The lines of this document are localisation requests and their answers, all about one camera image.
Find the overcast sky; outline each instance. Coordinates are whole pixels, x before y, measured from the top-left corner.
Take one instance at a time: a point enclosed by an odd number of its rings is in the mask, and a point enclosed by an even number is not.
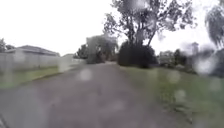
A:
[[[74,53],[86,37],[102,33],[105,12],[111,0],[1,0],[0,38],[14,46],[33,45],[59,52]],[[193,0],[201,23],[197,30],[165,32],[162,41],[153,39],[155,50],[176,49],[190,41],[210,43],[203,24],[205,7],[216,0]]]

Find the fence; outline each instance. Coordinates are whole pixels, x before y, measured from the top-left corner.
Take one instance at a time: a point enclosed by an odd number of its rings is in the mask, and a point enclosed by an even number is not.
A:
[[[48,56],[34,53],[0,53],[0,71],[27,70],[57,66],[59,56]]]

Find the shrub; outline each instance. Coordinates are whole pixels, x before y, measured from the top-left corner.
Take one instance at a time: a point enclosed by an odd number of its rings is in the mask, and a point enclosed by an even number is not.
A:
[[[150,64],[156,64],[154,50],[150,46],[144,46],[141,42],[124,42],[118,54],[118,64],[121,66],[137,66],[148,68]]]

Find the grass verge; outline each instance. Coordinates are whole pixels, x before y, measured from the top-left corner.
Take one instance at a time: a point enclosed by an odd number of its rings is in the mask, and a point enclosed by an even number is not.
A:
[[[148,98],[181,113],[194,127],[224,128],[224,79],[162,68],[121,70]]]
[[[58,67],[49,67],[27,71],[16,71],[0,75],[0,89],[18,86],[22,83],[39,79],[42,77],[58,74]]]

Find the asphalt road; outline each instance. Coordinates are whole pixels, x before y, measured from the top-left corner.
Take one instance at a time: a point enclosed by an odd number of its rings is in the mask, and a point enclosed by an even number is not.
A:
[[[113,64],[89,65],[0,92],[10,128],[178,128]]]

